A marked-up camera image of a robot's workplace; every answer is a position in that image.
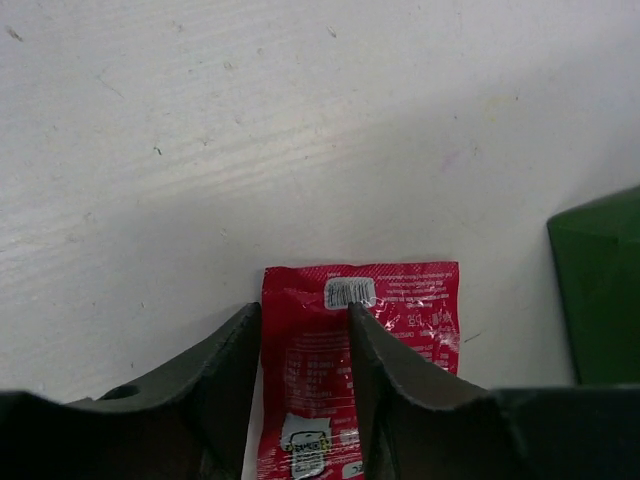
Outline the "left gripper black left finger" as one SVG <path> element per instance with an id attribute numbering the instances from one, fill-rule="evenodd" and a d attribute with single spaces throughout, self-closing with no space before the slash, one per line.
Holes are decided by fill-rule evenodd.
<path id="1" fill-rule="evenodd" d="M 241 478 L 260 343 L 261 307 L 249 303 L 97 399 L 2 392 L 2 478 Z"/>

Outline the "small pink candy packet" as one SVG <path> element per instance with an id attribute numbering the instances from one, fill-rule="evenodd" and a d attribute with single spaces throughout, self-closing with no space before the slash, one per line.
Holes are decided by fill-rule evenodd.
<path id="1" fill-rule="evenodd" d="M 455 261 L 267 268 L 258 478 L 362 478 L 349 305 L 362 304 L 393 337 L 455 374 L 458 289 Z"/>

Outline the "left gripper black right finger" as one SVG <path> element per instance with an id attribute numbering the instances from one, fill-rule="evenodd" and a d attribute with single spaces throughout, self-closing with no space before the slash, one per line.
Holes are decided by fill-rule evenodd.
<path id="1" fill-rule="evenodd" d="M 635 479 L 639 390 L 467 382 L 348 309 L 354 395 L 369 479 Z"/>

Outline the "green paper bag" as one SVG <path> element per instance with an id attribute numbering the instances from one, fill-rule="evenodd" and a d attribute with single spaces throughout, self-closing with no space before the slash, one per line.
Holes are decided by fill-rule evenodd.
<path id="1" fill-rule="evenodd" d="M 639 188 L 547 221 L 577 381 L 639 382 Z"/>

